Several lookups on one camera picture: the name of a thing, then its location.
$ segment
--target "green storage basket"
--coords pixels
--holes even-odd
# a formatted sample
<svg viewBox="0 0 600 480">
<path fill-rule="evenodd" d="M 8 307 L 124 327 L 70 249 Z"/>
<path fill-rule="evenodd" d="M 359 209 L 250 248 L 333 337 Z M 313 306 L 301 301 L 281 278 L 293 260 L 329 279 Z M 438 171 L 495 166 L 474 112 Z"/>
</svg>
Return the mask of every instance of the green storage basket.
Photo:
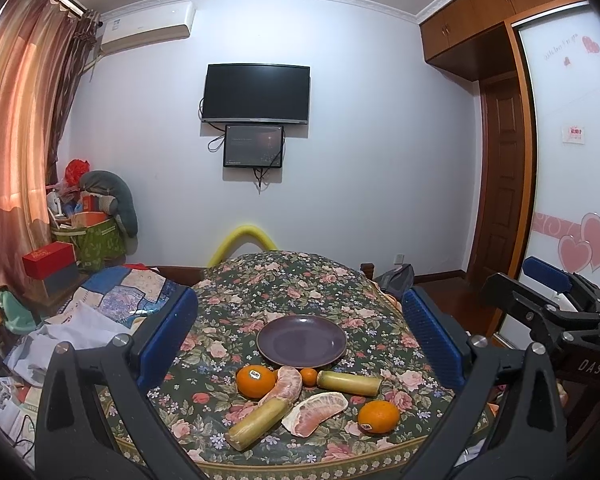
<svg viewBox="0 0 600 480">
<path fill-rule="evenodd" d="M 125 254 L 125 243 L 113 218 L 90 227 L 51 229 L 59 242 L 74 245 L 78 267 L 88 272 L 102 270 L 105 260 Z"/>
</svg>

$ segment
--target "yellow foam tube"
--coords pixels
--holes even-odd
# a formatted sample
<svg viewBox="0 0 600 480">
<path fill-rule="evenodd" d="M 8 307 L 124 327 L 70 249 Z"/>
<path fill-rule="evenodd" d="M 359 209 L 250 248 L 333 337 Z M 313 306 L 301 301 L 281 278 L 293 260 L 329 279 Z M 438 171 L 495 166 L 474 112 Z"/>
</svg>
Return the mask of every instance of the yellow foam tube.
<svg viewBox="0 0 600 480">
<path fill-rule="evenodd" d="M 269 238 L 262 229 L 256 227 L 255 225 L 241 225 L 237 229 L 231 231 L 231 234 L 224 239 L 224 241 L 220 244 L 220 247 L 218 247 L 218 250 L 209 260 L 207 267 L 213 267 L 214 265 L 219 264 L 231 245 L 238 238 L 242 238 L 243 236 L 251 236 L 256 238 L 256 240 L 259 241 L 262 247 L 267 251 L 277 250 L 275 243 L 273 243 L 271 238 Z"/>
</svg>

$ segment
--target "wooden floor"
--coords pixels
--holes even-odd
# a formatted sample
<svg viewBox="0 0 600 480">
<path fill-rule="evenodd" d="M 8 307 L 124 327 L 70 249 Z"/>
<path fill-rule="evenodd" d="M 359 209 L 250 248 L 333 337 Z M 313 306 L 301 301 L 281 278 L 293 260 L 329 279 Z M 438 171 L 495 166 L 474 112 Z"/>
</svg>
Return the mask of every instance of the wooden floor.
<svg viewBox="0 0 600 480">
<path fill-rule="evenodd" d="M 464 279 L 449 278 L 418 286 L 424 288 L 442 312 L 455 317 L 462 328 L 471 334 L 487 332 L 495 309 L 480 304 L 477 293 Z"/>
</svg>

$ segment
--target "air conditioner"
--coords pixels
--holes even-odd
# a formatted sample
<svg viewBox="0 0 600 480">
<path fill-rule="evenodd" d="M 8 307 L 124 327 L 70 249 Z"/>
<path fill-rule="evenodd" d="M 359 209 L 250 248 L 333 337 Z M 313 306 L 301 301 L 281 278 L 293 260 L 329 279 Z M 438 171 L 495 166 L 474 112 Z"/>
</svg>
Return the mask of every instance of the air conditioner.
<svg viewBox="0 0 600 480">
<path fill-rule="evenodd" d="M 179 2 L 109 20 L 100 50 L 103 54 L 113 54 L 149 43 L 188 38 L 195 13 L 192 2 Z"/>
</svg>

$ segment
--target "metal screw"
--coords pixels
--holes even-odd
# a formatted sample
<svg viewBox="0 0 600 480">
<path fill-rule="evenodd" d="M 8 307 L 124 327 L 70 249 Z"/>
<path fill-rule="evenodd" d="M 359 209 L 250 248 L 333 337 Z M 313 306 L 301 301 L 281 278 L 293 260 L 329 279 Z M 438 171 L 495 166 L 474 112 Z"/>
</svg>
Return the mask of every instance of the metal screw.
<svg viewBox="0 0 600 480">
<path fill-rule="evenodd" d="M 489 345 L 489 341 L 483 335 L 474 335 L 471 338 L 471 344 L 478 348 L 486 348 Z"/>
<path fill-rule="evenodd" d="M 128 334 L 118 334 L 113 336 L 111 341 L 113 342 L 113 346 L 126 346 L 130 339 Z"/>
<path fill-rule="evenodd" d="M 534 354 L 544 355 L 546 353 L 546 348 L 542 343 L 531 343 L 531 351 Z"/>
<path fill-rule="evenodd" d="M 69 343 L 67 341 L 62 341 L 61 343 L 58 343 L 56 345 L 56 353 L 57 354 L 64 354 L 65 352 L 69 351 Z"/>
</svg>

